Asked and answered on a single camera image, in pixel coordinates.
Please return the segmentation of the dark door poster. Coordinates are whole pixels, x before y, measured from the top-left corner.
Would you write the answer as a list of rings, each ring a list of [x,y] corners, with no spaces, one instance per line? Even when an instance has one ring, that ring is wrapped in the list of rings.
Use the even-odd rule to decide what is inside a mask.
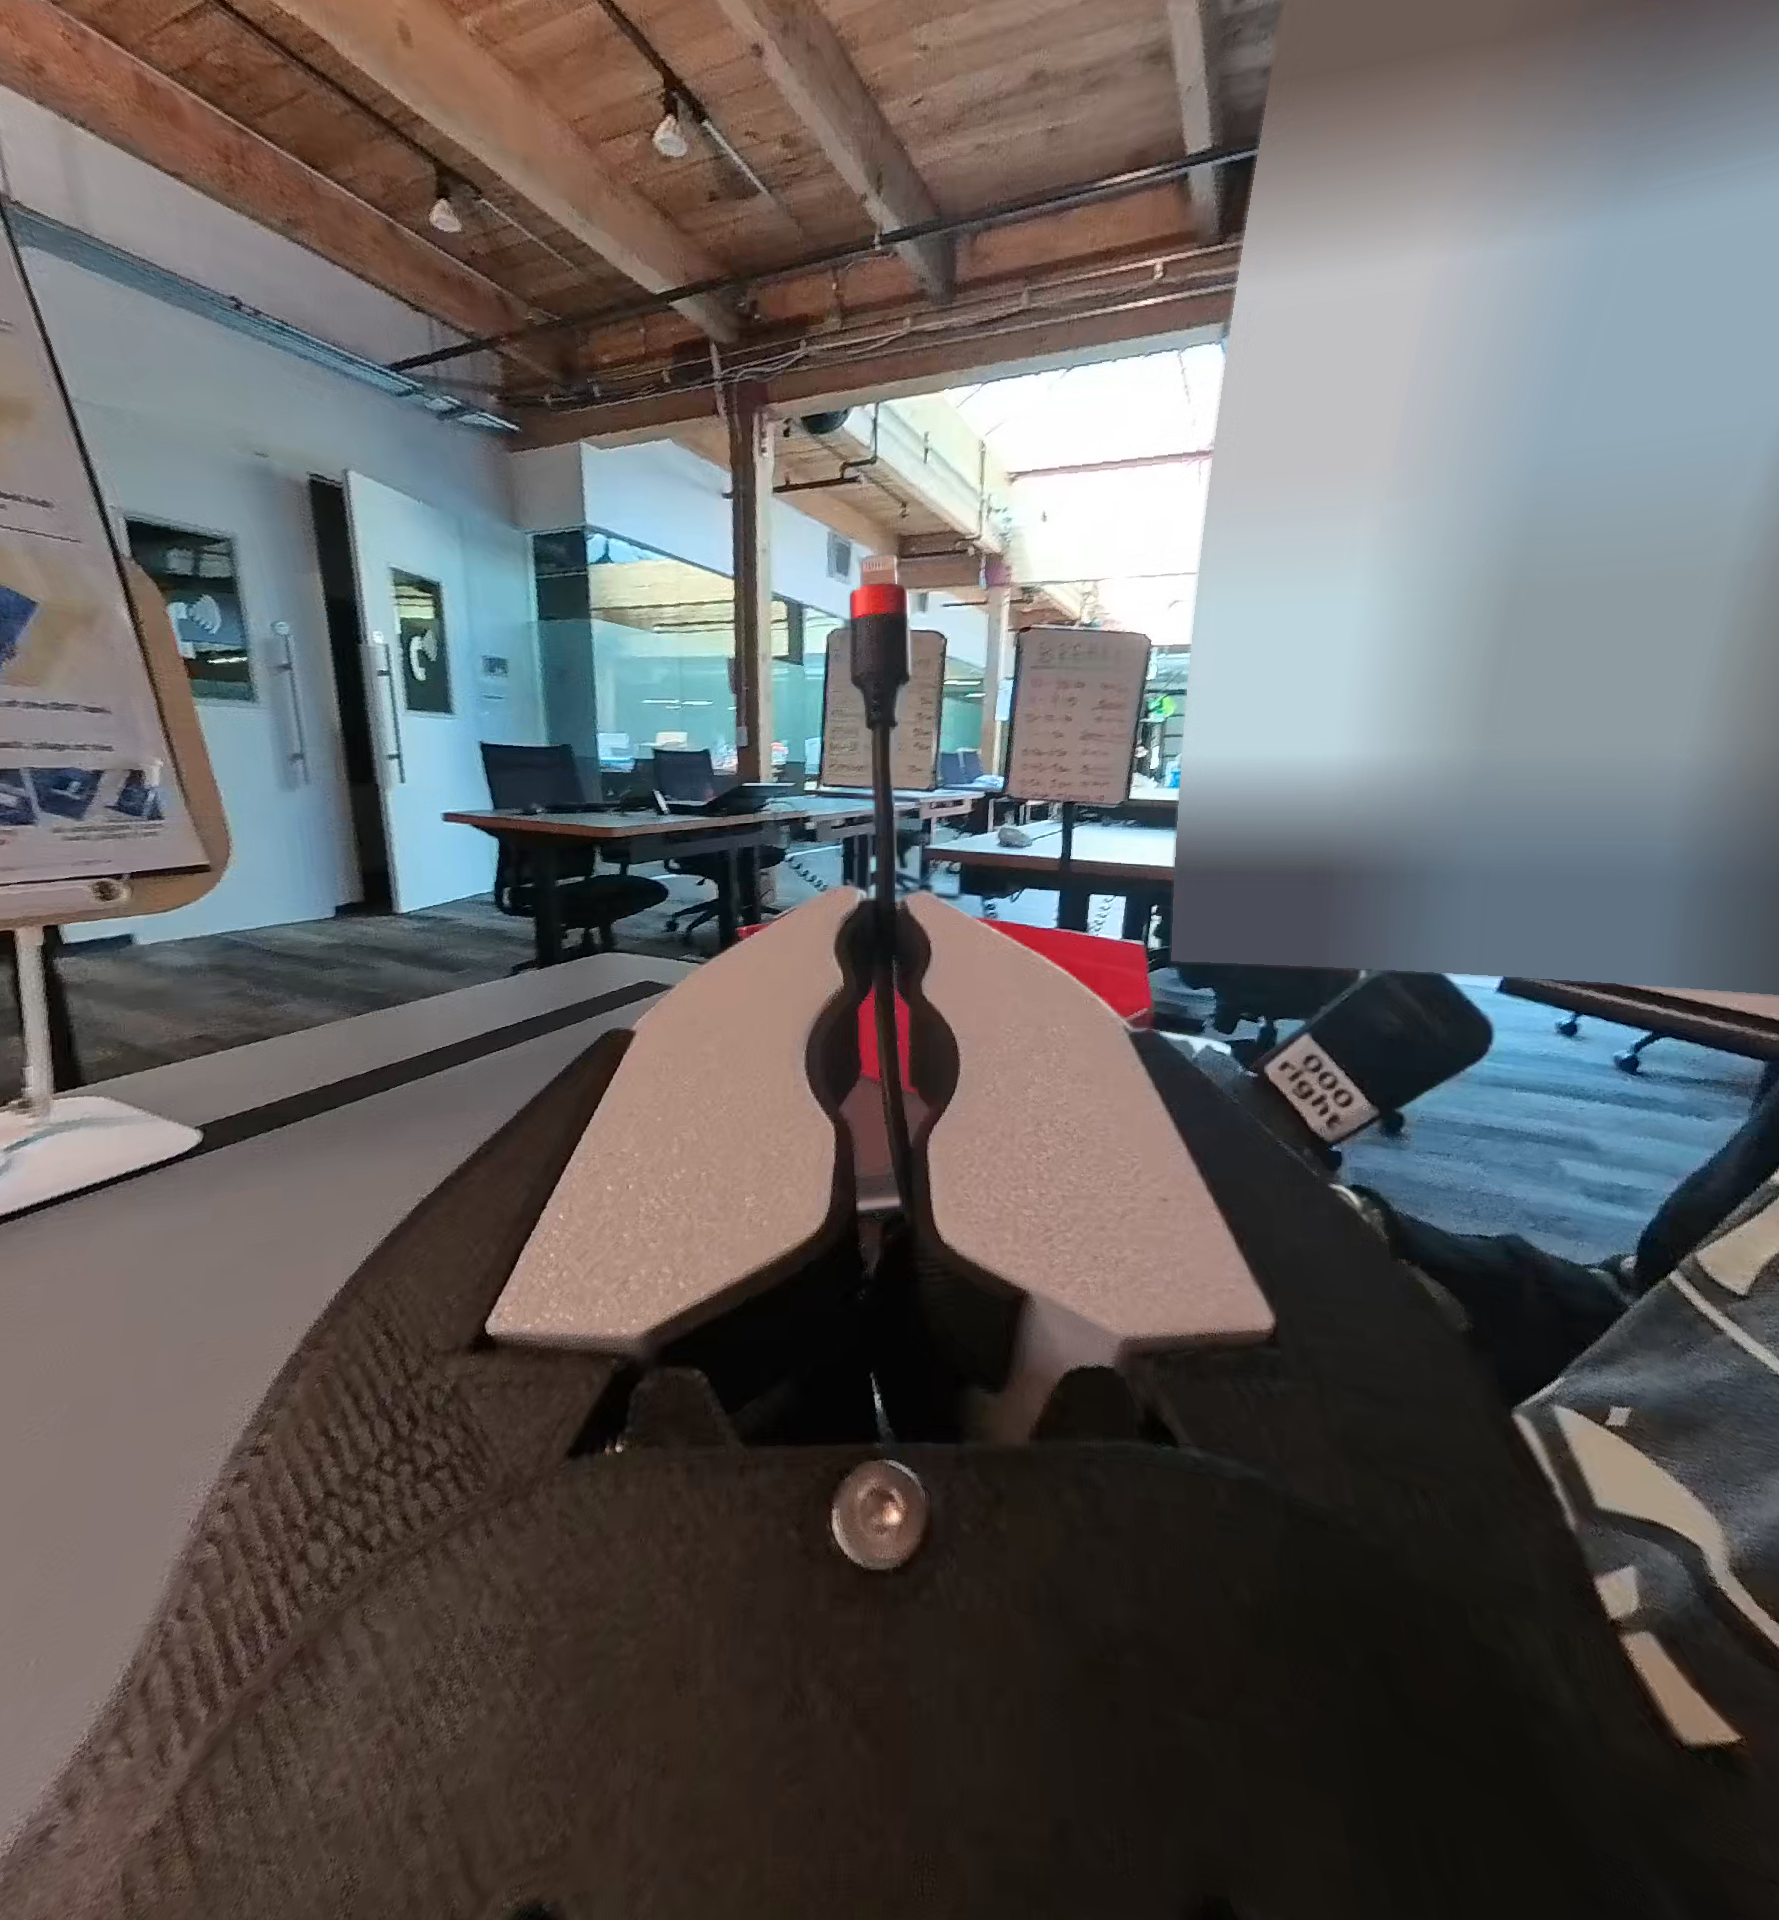
[[[404,713],[455,714],[453,646],[441,584],[392,568],[390,596],[398,623],[398,690]]]

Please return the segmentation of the instruction sheet on stand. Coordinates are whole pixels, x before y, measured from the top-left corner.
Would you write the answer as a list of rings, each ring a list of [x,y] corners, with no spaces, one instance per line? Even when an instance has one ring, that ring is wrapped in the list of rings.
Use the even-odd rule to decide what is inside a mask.
[[[61,1090],[57,936],[205,900],[229,826],[174,623],[109,524],[0,192],[0,939],[22,1085],[0,1220],[192,1154],[200,1130]]]

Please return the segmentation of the wooden office desk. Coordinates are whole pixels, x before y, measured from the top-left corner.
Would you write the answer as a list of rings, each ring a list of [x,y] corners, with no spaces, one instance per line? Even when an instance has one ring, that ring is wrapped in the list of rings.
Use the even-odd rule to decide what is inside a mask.
[[[1062,930],[1116,934],[1149,946],[1174,916],[1175,831],[1131,820],[1003,826],[932,846],[934,867],[953,867],[974,900],[1021,892],[1054,898]]]
[[[566,919],[560,904],[566,848],[588,851],[595,859],[621,866],[649,866],[674,856],[703,856],[724,869],[718,890],[718,948],[731,949],[746,924],[758,924],[756,851],[793,837],[847,843],[861,840],[865,851],[848,864],[851,886],[865,892],[884,864],[897,866],[897,833],[917,824],[924,798],[897,801],[892,809],[865,806],[861,800],[795,798],[773,801],[751,814],[656,812],[638,808],[520,812],[505,808],[448,809],[444,823],[472,826],[490,835],[501,848],[516,848],[530,866],[535,965],[565,960]]]

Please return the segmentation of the black office chair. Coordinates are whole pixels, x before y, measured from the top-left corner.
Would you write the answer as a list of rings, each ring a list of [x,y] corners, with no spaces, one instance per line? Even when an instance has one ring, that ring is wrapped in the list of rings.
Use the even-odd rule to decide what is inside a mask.
[[[520,814],[573,812],[588,804],[581,769],[568,746],[482,743],[479,755],[490,801]],[[508,919],[535,919],[537,867],[530,851],[495,843],[495,908]],[[618,924],[668,900],[660,878],[633,872],[621,854],[601,854],[593,843],[565,841],[558,851],[554,900],[560,930],[581,936],[580,955],[618,948]]]
[[[670,814],[730,819],[758,814],[769,795],[742,781],[724,781],[707,749],[654,750],[654,792]],[[707,920],[718,923],[720,946],[748,924],[748,916],[762,910],[762,875],[780,864],[780,846],[754,841],[726,853],[710,841],[703,853],[682,853],[664,859],[673,875],[694,875],[715,886],[715,904],[687,911],[686,939]]]

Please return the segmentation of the wooden post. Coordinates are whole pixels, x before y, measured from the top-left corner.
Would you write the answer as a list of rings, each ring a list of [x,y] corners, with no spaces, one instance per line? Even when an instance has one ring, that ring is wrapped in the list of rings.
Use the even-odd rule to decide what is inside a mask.
[[[727,386],[734,644],[731,698],[741,783],[773,778],[774,745],[774,579],[773,504],[777,434],[766,386]]]

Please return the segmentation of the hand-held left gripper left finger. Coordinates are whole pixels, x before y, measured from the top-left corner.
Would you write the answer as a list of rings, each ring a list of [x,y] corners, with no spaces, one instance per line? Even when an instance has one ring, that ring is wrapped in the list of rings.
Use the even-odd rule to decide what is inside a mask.
[[[856,1015],[839,886],[657,996],[487,1330],[501,1344],[647,1360],[805,1256],[839,1205],[840,1130],[810,1079],[828,1012]]]

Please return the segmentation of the red plastic bin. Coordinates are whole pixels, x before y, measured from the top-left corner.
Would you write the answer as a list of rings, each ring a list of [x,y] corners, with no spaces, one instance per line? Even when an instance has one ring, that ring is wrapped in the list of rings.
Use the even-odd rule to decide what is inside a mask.
[[[797,908],[734,949],[724,968],[730,1057],[769,1047],[822,1059],[819,1029],[879,1030],[875,1012],[876,910],[847,890]],[[932,972],[892,993],[892,1045],[859,1051],[867,1075],[893,1057],[904,1085],[941,1110],[971,1102],[1069,1101],[1134,1075],[1131,1013],[1148,1012],[1145,963],[1127,941],[1008,924],[974,924],[945,908],[917,916],[917,960]]]

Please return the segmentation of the person's right forearm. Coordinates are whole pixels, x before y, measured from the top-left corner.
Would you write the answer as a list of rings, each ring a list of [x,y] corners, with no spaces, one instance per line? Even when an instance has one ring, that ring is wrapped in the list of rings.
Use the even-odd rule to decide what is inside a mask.
[[[1434,1225],[1371,1188],[1341,1185],[1338,1192],[1428,1283],[1508,1403],[1522,1403],[1550,1385],[1640,1298],[1618,1260],[1565,1260],[1518,1235]]]

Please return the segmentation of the white door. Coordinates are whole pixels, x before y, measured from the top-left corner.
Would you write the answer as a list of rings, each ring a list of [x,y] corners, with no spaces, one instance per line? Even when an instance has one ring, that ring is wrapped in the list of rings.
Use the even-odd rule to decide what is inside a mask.
[[[469,889],[441,814],[469,801],[473,735],[456,659],[461,545],[453,519],[360,472],[311,480],[313,526],[324,596],[336,739],[353,814],[357,898],[398,913]],[[398,690],[390,571],[441,584],[456,713],[408,714]]]

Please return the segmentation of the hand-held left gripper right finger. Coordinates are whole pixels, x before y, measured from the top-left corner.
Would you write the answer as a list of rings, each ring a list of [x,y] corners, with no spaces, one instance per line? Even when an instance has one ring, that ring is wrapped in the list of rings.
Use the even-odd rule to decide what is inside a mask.
[[[901,904],[922,1106],[917,1238],[941,1340],[985,1395],[1250,1347],[1274,1313],[1129,1024],[1054,960]]]

